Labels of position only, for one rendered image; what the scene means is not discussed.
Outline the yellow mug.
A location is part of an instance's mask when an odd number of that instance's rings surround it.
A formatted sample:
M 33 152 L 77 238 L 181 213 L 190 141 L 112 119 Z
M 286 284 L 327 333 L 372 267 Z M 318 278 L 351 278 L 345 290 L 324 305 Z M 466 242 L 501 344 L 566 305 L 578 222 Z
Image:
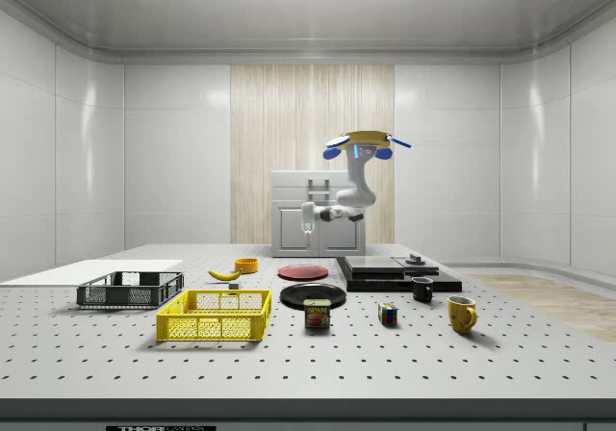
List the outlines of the yellow mug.
M 447 307 L 452 329 L 461 334 L 468 334 L 477 322 L 475 301 L 464 296 L 448 297 Z

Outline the drone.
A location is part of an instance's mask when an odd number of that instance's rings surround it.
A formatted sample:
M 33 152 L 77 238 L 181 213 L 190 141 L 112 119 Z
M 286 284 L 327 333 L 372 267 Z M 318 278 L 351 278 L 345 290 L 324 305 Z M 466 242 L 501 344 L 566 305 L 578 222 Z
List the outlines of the drone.
M 403 140 L 396 139 L 391 134 L 381 131 L 355 131 L 344 133 L 337 138 L 331 139 L 326 144 L 326 149 L 323 152 L 323 157 L 326 160 L 336 158 L 341 154 L 342 149 L 349 146 L 353 149 L 353 154 L 356 158 L 360 155 L 360 145 L 375 146 L 372 154 L 380 160 L 389 160 L 393 151 L 390 149 L 390 143 L 394 142 L 404 147 L 410 148 L 411 144 Z

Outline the black plate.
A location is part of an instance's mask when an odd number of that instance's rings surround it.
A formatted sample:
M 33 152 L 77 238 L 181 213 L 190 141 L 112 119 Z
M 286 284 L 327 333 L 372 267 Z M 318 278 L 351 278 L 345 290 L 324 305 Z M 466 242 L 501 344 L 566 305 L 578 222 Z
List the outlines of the black plate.
M 345 303 L 347 294 L 341 288 L 318 283 L 303 283 L 289 286 L 280 292 L 280 299 L 288 306 L 303 308 L 305 299 L 328 299 L 332 307 Z

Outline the black mug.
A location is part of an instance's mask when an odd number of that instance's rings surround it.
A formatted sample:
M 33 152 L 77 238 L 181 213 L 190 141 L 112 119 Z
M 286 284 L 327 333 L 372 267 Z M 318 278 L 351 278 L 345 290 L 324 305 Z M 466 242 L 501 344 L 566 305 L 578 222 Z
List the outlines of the black mug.
M 429 303 L 433 297 L 433 280 L 428 277 L 413 277 L 412 291 L 416 301 Z

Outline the flat-sided can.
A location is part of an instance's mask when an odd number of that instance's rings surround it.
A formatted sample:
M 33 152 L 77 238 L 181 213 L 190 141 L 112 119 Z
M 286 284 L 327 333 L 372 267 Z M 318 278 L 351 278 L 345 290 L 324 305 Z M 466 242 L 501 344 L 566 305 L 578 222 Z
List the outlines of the flat-sided can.
M 306 328 L 328 328 L 330 326 L 331 301 L 329 299 L 305 299 L 303 307 Z

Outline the white cabinet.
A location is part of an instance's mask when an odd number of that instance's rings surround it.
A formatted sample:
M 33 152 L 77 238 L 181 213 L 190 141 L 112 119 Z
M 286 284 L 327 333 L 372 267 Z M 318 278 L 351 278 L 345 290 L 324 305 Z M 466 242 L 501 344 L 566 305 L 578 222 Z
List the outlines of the white cabinet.
M 274 170 L 271 173 L 271 251 L 274 257 L 339 257 L 366 253 L 363 221 L 317 221 L 307 236 L 301 206 L 313 201 L 333 206 L 336 194 L 352 184 L 344 170 Z

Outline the dark grey basket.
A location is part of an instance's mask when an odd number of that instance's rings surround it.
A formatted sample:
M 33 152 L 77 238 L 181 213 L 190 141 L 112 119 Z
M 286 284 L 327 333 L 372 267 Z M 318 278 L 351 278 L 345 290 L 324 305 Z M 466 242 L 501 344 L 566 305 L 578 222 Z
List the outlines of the dark grey basket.
M 182 272 L 115 271 L 77 288 L 82 307 L 157 308 L 184 287 Z

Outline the black stove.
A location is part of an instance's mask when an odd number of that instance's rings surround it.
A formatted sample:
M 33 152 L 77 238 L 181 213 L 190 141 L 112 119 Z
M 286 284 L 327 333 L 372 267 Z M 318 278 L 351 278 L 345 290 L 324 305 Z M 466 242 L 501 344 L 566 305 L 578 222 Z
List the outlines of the black stove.
M 435 292 L 461 292 L 462 282 L 421 256 L 345 256 L 336 259 L 348 292 L 410 292 L 414 277 L 433 280 Z

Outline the white board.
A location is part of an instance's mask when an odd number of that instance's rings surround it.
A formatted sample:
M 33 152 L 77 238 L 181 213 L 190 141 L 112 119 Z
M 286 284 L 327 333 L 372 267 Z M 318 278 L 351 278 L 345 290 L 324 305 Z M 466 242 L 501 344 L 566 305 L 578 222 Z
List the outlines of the white board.
M 85 260 L 0 283 L 0 286 L 75 287 L 115 271 L 164 271 L 181 260 Z

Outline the red plate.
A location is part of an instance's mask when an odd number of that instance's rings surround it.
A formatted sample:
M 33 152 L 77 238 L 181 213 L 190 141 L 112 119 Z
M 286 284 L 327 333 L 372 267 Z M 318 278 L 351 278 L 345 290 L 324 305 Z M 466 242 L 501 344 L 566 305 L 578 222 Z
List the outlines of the red plate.
M 315 265 L 292 265 L 278 269 L 278 276 L 292 281 L 313 281 L 328 276 L 328 270 Z

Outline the yellow basket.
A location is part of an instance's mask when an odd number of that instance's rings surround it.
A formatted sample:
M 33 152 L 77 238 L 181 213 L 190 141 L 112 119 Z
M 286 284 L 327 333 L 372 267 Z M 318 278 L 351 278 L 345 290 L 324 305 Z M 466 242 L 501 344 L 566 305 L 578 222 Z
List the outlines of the yellow basket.
M 271 313 L 270 290 L 187 290 L 156 314 L 159 341 L 259 341 Z

